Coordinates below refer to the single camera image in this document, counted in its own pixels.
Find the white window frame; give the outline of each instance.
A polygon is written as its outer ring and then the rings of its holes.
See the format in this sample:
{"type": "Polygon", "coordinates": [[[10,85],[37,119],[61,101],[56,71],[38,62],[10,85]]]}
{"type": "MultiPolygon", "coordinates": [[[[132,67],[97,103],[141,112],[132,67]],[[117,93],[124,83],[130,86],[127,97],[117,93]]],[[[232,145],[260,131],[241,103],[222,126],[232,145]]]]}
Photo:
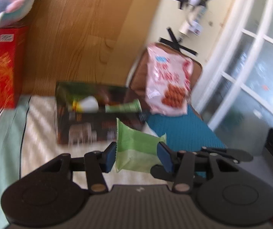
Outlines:
{"type": "MultiPolygon", "coordinates": [[[[247,20],[249,18],[249,14],[251,12],[253,3],[254,3],[254,0],[244,0],[244,1],[237,0],[237,5],[243,6],[244,9],[240,14],[240,19],[238,20],[239,22],[236,24],[236,29],[234,31],[234,34],[232,33],[233,36],[232,36],[232,39],[230,40],[228,47],[223,48],[223,50],[225,51],[225,54],[223,55],[219,54],[218,56],[218,53],[216,53],[217,56],[212,56],[211,58],[212,61],[209,62],[208,71],[203,74],[199,83],[197,84],[197,87],[195,88],[193,92],[192,102],[194,104],[195,109],[199,113],[201,113],[203,109],[205,108],[206,104],[209,102],[212,95],[215,93],[218,83],[222,78],[225,78],[226,80],[232,83],[231,88],[227,92],[223,101],[221,102],[218,109],[213,114],[212,118],[210,119],[208,123],[208,126],[212,130],[215,130],[218,127],[218,125],[221,123],[221,121],[227,114],[228,110],[231,108],[232,104],[236,100],[241,90],[249,94],[252,98],[254,98],[257,102],[259,102],[264,108],[266,108],[273,115],[273,106],[244,84],[256,63],[256,59],[258,58],[258,55],[260,54],[260,51],[262,49],[264,42],[267,41],[273,44],[273,39],[267,36],[269,26],[272,20],[272,15],[273,15],[273,0],[266,0],[257,33],[255,34],[244,29],[247,23],[247,20]],[[225,72],[225,70],[230,64],[231,58],[233,54],[235,53],[235,50],[243,34],[253,37],[254,40],[249,50],[249,54],[245,61],[244,67],[240,71],[238,78],[235,80],[233,77],[228,75],[225,72]]],[[[231,32],[225,31],[223,34],[225,34],[225,36],[222,35],[224,38],[221,38],[220,41],[226,40],[227,34],[231,34],[231,32]]]]}

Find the green snack packet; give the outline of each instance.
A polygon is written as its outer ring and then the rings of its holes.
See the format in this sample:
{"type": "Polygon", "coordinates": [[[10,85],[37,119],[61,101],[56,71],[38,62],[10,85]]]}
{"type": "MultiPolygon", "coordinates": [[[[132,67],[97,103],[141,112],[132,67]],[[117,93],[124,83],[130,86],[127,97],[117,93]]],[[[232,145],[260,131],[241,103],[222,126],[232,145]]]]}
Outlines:
{"type": "Polygon", "coordinates": [[[115,112],[142,112],[142,107],[139,99],[133,100],[133,102],[130,103],[124,103],[120,105],[114,105],[114,106],[105,106],[106,113],[115,113],[115,112]]]}
{"type": "Polygon", "coordinates": [[[150,173],[152,166],[161,164],[157,144],[166,143],[166,134],[160,138],[131,129],[117,120],[116,169],[150,173]]]}

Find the picture of food on bag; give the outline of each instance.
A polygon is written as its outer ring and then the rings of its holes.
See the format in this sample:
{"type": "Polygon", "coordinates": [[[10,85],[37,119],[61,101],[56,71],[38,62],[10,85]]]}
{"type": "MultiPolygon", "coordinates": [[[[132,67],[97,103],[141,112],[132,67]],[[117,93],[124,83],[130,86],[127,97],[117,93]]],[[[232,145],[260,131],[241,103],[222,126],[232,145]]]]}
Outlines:
{"type": "Polygon", "coordinates": [[[168,89],[164,92],[162,103],[173,108],[181,108],[185,99],[185,88],[168,84],[168,89]]]}

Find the light green fabric stripe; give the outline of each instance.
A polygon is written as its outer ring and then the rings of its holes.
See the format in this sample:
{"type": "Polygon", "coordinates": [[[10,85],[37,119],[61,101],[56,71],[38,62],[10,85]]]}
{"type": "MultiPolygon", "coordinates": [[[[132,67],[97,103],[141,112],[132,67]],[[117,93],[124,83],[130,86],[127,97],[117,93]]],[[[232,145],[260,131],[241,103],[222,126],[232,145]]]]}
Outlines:
{"type": "MultiPolygon", "coordinates": [[[[4,110],[0,116],[0,199],[4,190],[19,179],[20,148],[28,108],[29,96],[23,96],[15,110],[4,110]]],[[[0,229],[7,224],[0,205],[0,229]]]]}

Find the wooden board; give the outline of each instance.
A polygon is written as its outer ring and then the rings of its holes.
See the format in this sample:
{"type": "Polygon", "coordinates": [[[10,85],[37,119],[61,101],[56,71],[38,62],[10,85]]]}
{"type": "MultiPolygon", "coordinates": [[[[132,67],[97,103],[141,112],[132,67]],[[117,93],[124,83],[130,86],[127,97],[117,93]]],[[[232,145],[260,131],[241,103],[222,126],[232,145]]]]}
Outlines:
{"type": "Polygon", "coordinates": [[[124,85],[158,1],[36,0],[23,92],[54,95],[57,80],[124,85]]]}

